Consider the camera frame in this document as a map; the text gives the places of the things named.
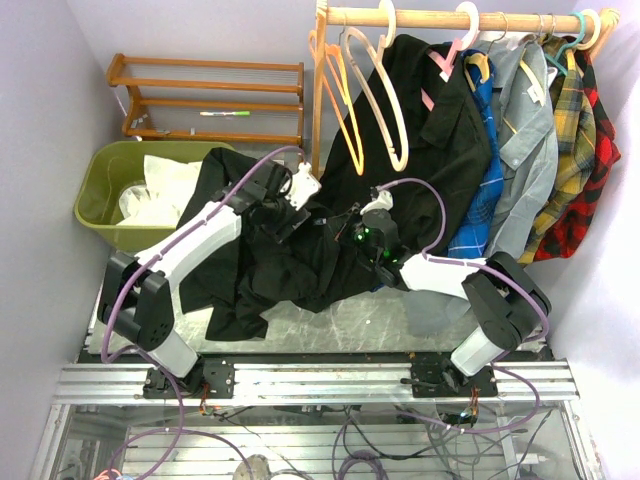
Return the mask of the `black button-up shirt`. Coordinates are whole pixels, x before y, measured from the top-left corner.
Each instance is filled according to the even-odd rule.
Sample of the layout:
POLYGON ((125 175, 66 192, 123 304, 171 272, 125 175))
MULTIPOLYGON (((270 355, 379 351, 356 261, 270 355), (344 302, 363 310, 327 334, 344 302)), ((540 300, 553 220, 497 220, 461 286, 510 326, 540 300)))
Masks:
MULTIPOLYGON (((218 147, 203 159, 195 191, 179 220, 185 225, 220 189, 241 179, 256 159, 218 147)), ((354 248, 335 240, 345 214, 309 201, 311 217, 283 243, 252 242, 249 230, 213 253, 180 285, 184 311, 212 310, 205 337, 236 342, 263 338, 263 312, 280 302, 319 313, 338 300, 382 286, 357 259, 354 248)))

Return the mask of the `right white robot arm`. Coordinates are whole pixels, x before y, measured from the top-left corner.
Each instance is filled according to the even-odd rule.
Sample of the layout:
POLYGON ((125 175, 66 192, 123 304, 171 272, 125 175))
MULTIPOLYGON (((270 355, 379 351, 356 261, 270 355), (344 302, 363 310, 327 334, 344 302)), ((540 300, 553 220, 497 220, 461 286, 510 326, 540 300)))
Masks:
POLYGON ((551 303, 517 261, 505 252, 489 258, 450 259, 412 253, 384 207, 354 204, 335 240, 355 247, 364 267, 388 287, 426 293, 473 313, 477 326, 450 354, 440 375, 450 394, 465 394, 476 374, 548 330, 551 303))

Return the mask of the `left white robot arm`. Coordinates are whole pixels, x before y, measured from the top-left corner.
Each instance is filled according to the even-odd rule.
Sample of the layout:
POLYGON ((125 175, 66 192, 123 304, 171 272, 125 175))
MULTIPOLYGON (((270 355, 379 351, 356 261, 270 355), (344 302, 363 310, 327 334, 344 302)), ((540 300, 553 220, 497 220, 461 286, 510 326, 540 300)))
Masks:
POLYGON ((196 395, 204 373, 199 354, 176 331, 174 293, 202 262, 250 229, 278 242, 286 239, 308 219, 305 205, 320 188, 309 163, 291 172, 265 158, 161 242, 136 255, 114 254, 98 304, 106 327, 102 361, 114 361, 109 343, 118 334, 169 373, 168 384, 178 395, 196 395))

